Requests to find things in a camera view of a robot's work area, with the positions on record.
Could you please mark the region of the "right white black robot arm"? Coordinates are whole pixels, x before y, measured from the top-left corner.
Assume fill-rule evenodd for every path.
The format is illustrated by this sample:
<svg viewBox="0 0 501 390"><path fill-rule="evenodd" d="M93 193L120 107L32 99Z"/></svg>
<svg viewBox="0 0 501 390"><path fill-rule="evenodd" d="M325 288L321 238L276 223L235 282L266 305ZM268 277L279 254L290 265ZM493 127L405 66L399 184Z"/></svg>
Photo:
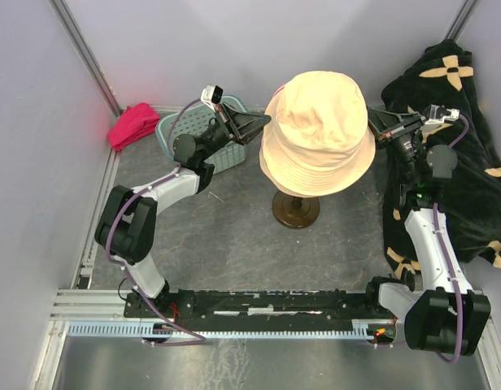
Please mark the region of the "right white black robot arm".
<svg viewBox="0 0 501 390"><path fill-rule="evenodd" d="M405 176L399 207L420 264L423 291L376 277L368 285L364 310L374 318L391 312L403 321L410 349L436 353L449 364L473 355L491 310L488 298L476 294L465 278L438 205L458 165L457 154L450 145L422 143L424 131L462 118L458 110L436 105L409 114L368 108L368 127L377 146L392 151Z"/></svg>

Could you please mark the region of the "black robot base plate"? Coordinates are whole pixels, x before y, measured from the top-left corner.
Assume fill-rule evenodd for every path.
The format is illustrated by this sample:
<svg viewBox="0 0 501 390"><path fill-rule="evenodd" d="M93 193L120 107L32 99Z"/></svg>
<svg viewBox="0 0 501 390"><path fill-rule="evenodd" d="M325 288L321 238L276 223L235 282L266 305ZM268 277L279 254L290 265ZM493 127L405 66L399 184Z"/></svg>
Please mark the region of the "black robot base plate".
<svg viewBox="0 0 501 390"><path fill-rule="evenodd" d="M365 292L178 290L153 300L191 331L350 330L352 322L391 322L394 315Z"/></svg>

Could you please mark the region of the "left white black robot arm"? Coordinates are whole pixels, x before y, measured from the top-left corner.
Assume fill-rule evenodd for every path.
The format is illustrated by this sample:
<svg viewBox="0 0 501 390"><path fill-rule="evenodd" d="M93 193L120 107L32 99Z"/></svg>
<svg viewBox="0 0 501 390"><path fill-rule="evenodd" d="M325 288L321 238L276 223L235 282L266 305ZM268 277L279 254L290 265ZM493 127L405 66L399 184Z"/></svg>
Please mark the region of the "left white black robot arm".
<svg viewBox="0 0 501 390"><path fill-rule="evenodd" d="M158 215L211 183L215 166L207 160L213 154L231 142L249 144L271 121L269 115L241 112L225 103L215 104L213 110L215 118L204 132L174 139L177 168L149 184L117 185L111 190L94 234L108 260L126 272L143 296L142 308L154 317L163 316L170 307L170 297L164 292L167 280L150 254Z"/></svg>

